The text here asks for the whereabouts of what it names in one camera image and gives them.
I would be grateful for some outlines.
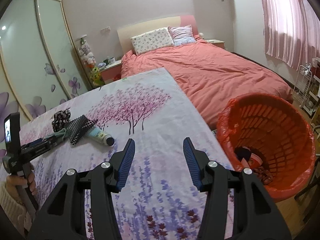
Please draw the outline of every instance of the headboard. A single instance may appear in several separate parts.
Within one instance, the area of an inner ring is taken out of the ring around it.
[[[156,29],[172,26],[172,27],[182,27],[186,25],[192,25],[193,35],[198,35],[198,28],[196,25],[196,20],[193,15],[183,15],[176,17],[168,17],[157,20],[151,20],[143,23],[138,23],[128,27],[118,29],[118,36],[122,51],[126,54],[129,50],[133,49],[131,38],[146,32],[150,32]]]

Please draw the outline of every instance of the laundry basket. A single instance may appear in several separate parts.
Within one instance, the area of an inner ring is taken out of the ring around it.
[[[297,194],[314,163],[314,136],[302,115],[287,101],[249,93],[231,99],[219,116],[217,139],[233,168],[244,167],[234,149],[246,146],[263,161],[274,180],[266,189],[275,202]]]

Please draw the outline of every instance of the hand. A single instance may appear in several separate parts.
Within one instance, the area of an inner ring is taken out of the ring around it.
[[[30,173],[28,177],[28,182],[30,183],[29,189],[32,193],[32,195],[36,195],[38,193],[38,190],[36,189],[36,182],[35,182],[35,175],[33,172]],[[6,190],[9,193],[9,195],[18,203],[22,204],[22,200],[18,194],[16,186],[23,186],[27,184],[27,180],[25,178],[11,175],[7,176],[7,182],[6,182]]]

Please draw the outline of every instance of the white pillow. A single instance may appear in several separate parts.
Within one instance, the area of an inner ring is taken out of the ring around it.
[[[134,36],[131,38],[131,42],[136,55],[141,55],[154,49],[174,46],[168,28],[161,28]]]
[[[168,27],[169,33],[173,39],[174,45],[179,46],[182,44],[196,42],[192,34],[192,26],[185,27]]]

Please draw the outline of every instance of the table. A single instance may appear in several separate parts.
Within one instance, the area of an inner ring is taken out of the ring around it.
[[[111,65],[107,65],[105,69],[100,70],[101,77],[105,84],[113,82],[113,78],[121,75],[121,60],[117,60]]]
[[[67,107],[71,111],[70,120],[82,114],[98,118],[98,125],[115,138],[115,144],[107,147],[83,138],[76,147],[64,142],[32,161],[39,206],[68,169],[91,170],[123,150],[132,138],[136,152],[126,185],[119,194],[112,194],[122,238],[196,239],[207,196],[192,184],[182,150],[184,138],[190,137],[194,147],[206,152],[211,160],[228,169],[232,166],[201,115],[167,70],[139,73],[69,100],[24,125],[21,143],[50,134],[52,115]],[[115,114],[119,110],[125,117]],[[127,113],[134,115],[130,121]],[[1,167],[1,179],[6,175]],[[228,201],[226,237],[233,230],[232,195],[233,192]],[[86,224],[90,226],[90,191],[86,191],[85,197]],[[158,235],[160,229],[165,235]],[[87,237],[93,238],[91,227],[87,228]]]
[[[210,39],[210,40],[205,40],[206,42],[208,43],[211,43],[219,48],[222,48],[224,49],[224,41],[219,41],[219,40],[216,40],[216,39]]]

